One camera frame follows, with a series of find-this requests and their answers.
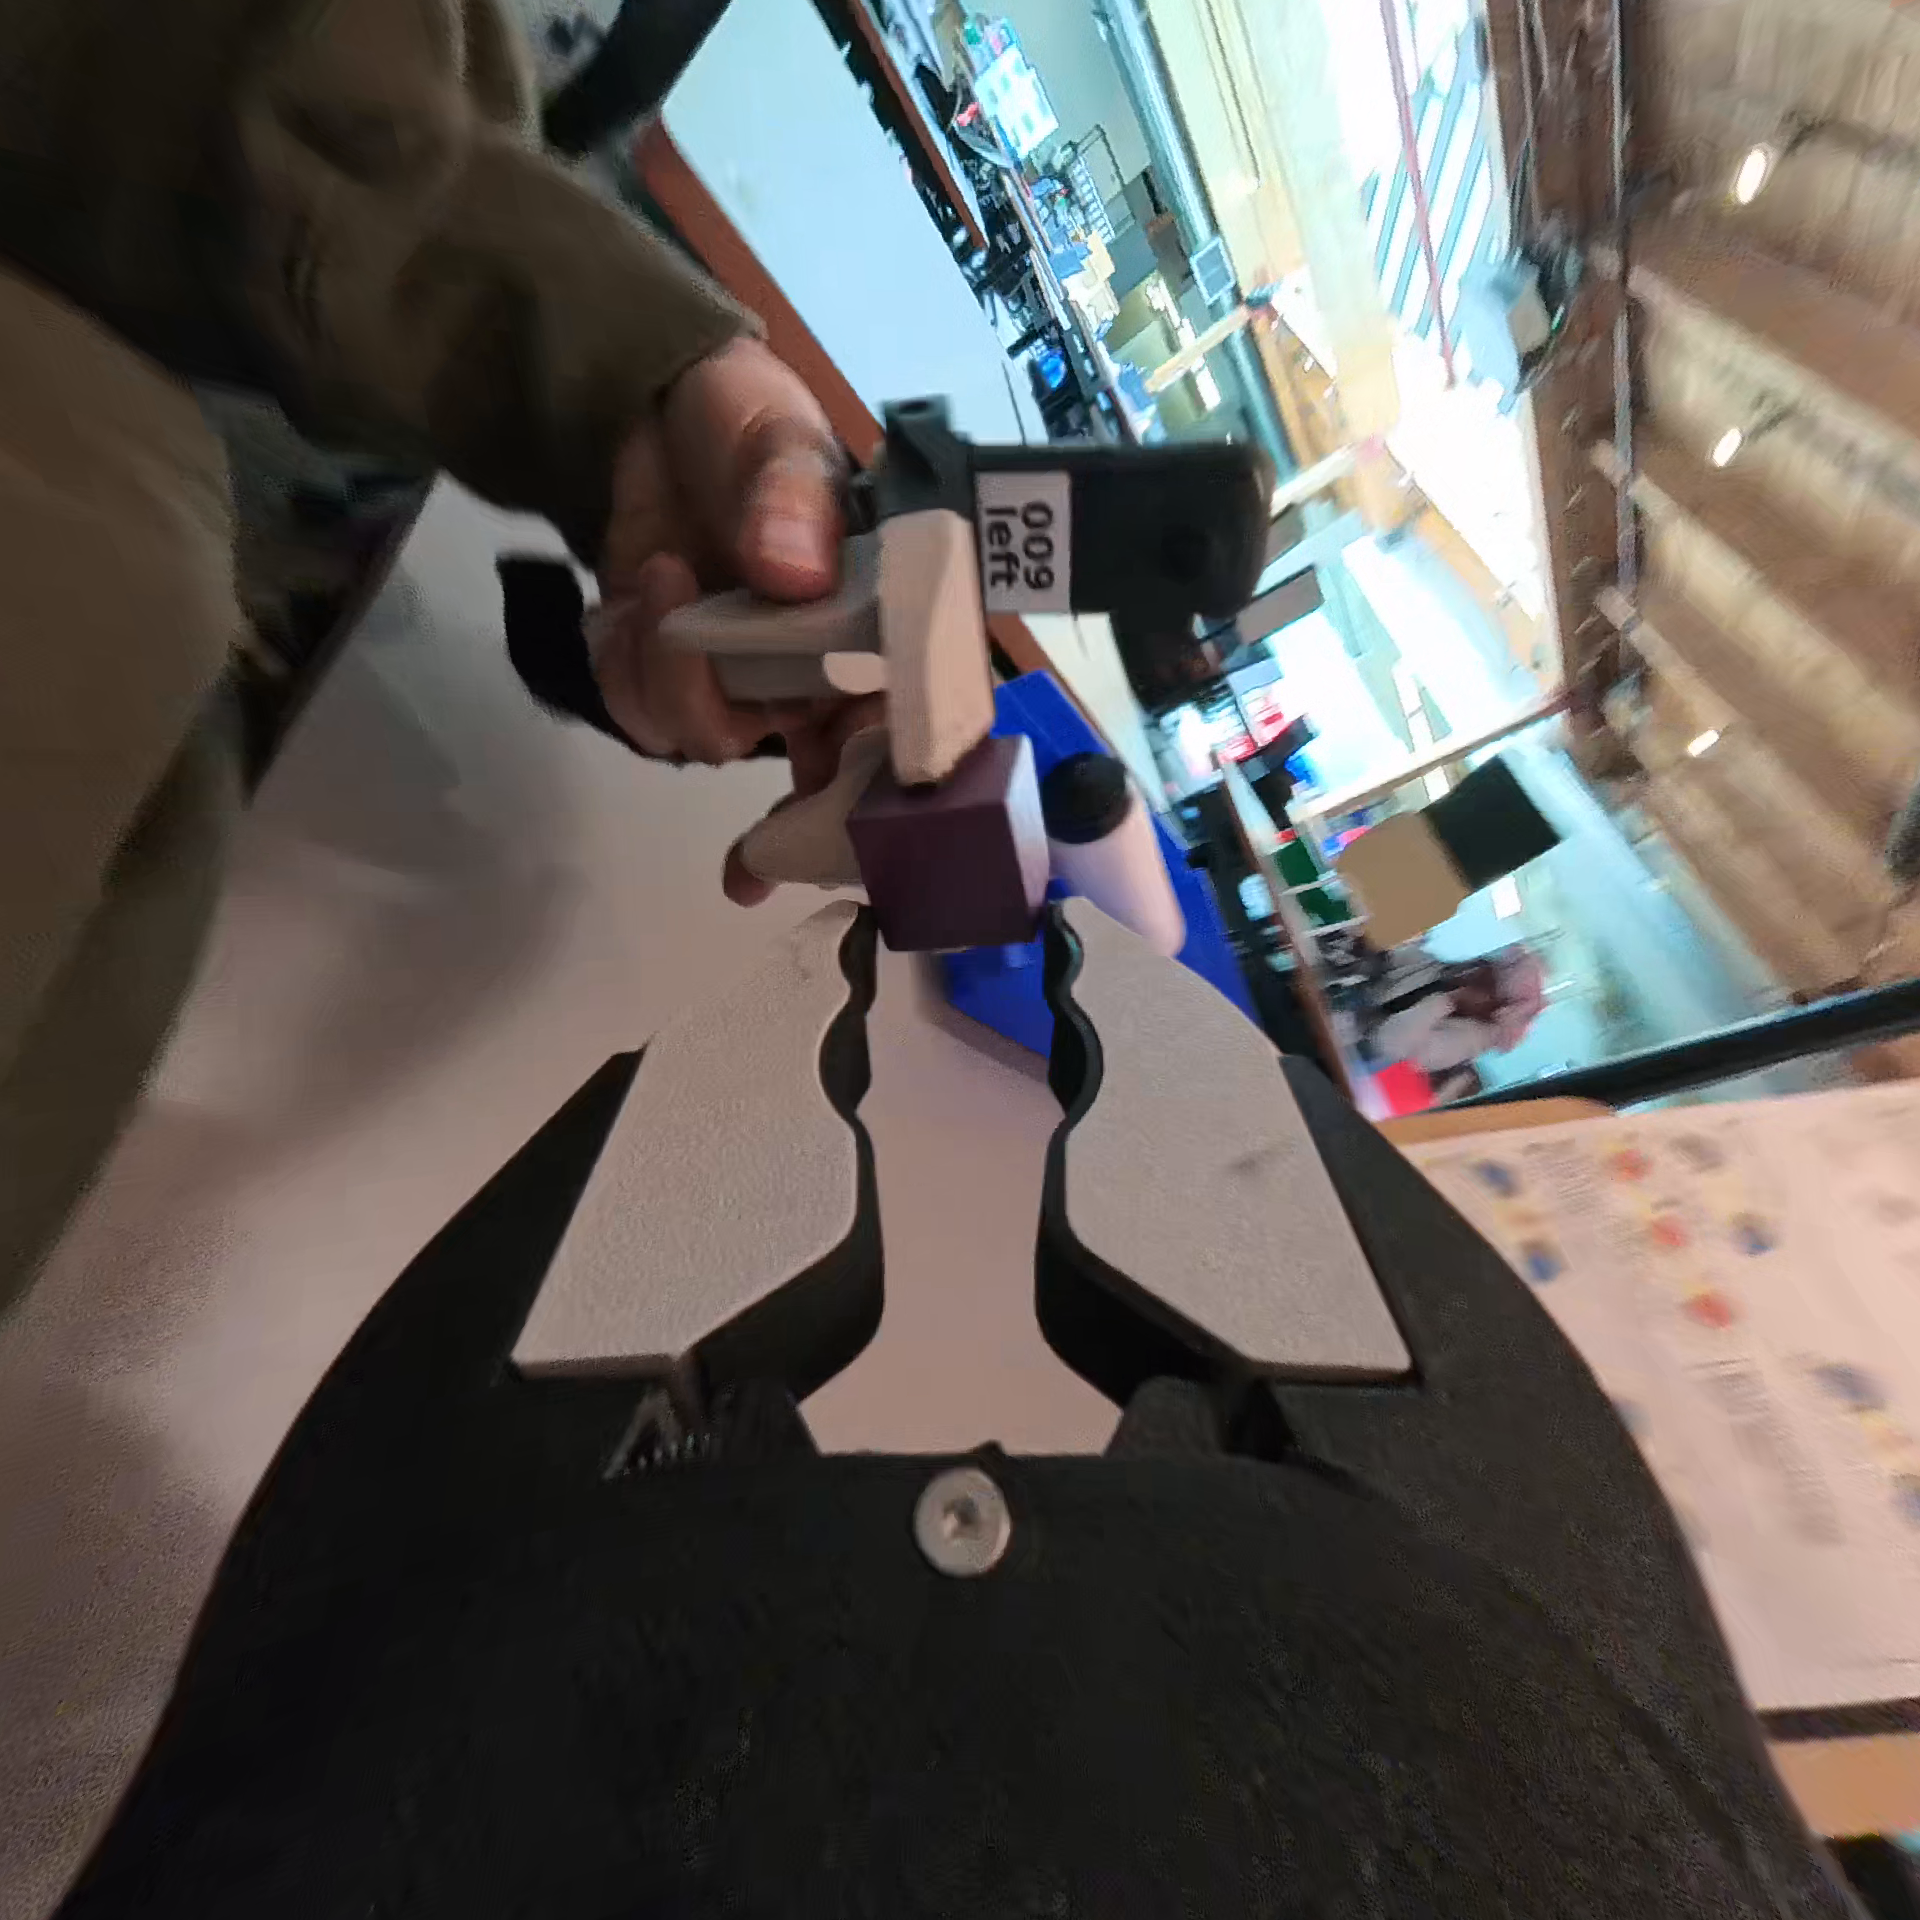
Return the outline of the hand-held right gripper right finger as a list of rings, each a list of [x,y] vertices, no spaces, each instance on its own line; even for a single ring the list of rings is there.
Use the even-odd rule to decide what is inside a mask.
[[[1092,1383],[1401,1379],[1411,1351],[1282,1053],[1203,994],[1125,1038],[1054,1013],[1036,1310]]]

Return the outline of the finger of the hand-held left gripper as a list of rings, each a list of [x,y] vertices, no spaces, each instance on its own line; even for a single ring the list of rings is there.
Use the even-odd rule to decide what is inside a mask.
[[[757,888],[863,885],[852,812],[871,780],[873,750],[844,748],[825,787],[782,801],[736,840],[736,874]]]
[[[934,787],[989,736],[994,681],[972,520],[945,507],[880,522],[880,657],[891,767]]]

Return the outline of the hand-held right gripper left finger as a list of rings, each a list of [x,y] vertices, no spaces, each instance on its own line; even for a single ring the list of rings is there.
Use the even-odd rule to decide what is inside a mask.
[[[873,1342],[876,924],[829,901],[643,1046],[519,1330],[525,1377],[821,1389]]]

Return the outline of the purple cube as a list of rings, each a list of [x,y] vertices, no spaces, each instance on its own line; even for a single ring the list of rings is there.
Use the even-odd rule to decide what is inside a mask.
[[[847,828],[889,951],[1015,948],[1036,934],[1049,855],[1020,731],[989,733],[942,783],[906,787],[880,761]]]

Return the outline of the person's left forearm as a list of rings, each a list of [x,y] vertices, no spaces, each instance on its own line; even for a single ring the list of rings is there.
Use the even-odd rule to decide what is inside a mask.
[[[537,147],[525,87],[498,5],[11,1],[6,266],[596,561],[623,443],[753,319]]]

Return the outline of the person's left hand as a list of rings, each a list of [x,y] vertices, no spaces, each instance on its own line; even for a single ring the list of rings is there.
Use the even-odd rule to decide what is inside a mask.
[[[613,462],[613,504],[593,565],[601,588],[588,658],[601,700],[640,754],[729,766],[782,740],[807,801],[877,697],[732,702],[712,660],[673,647],[662,621],[708,593],[818,602],[844,543],[844,455],[801,380],[755,337],[735,337],[678,375]]]

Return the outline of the blue plastic bin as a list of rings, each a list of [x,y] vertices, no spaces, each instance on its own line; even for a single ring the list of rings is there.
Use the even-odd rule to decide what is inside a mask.
[[[1148,1013],[1197,1006],[1203,994],[1259,1024],[1253,994],[1226,938],[1211,881],[1187,866],[1187,847],[1136,783],[1153,828],[1170,890],[1184,916],[1184,946],[1174,959],[1153,956],[1132,930],[1117,924],[1098,901],[1072,885],[1048,888],[1042,930],[1014,946],[963,948],[934,956],[933,972],[949,1006],[1014,1046],[1052,1059],[1054,1013],[1070,1011],[1087,1030],[1106,1033],[1106,1050],[1125,1038],[1119,986],[1136,986]]]

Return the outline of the white bottle black cap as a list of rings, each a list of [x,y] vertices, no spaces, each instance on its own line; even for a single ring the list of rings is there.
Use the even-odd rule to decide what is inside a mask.
[[[1156,817],[1125,762],[1105,752],[1061,758],[1042,775],[1049,871],[1138,939],[1177,959],[1187,920],[1171,888]]]

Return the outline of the printed colour paper sheet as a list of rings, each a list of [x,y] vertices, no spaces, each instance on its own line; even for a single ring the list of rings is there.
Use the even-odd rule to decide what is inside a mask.
[[[1616,1404],[1754,1705],[1914,1701],[1914,1081],[1406,1152]]]

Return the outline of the black metal bar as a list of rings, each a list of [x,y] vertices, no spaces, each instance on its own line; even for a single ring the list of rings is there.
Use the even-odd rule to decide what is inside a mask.
[[[1909,977],[1756,1016],[1690,1041],[1620,1054],[1570,1076],[1562,1093],[1608,1107],[1635,1107],[1657,1096],[1700,1092],[1741,1076],[1849,1054],[1914,1033],[1918,978]]]

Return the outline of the person's olive hoodie torso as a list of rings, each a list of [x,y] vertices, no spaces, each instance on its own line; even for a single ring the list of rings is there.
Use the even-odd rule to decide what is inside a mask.
[[[234,538],[201,393],[6,266],[6,1314],[106,1165],[202,959],[245,795]]]

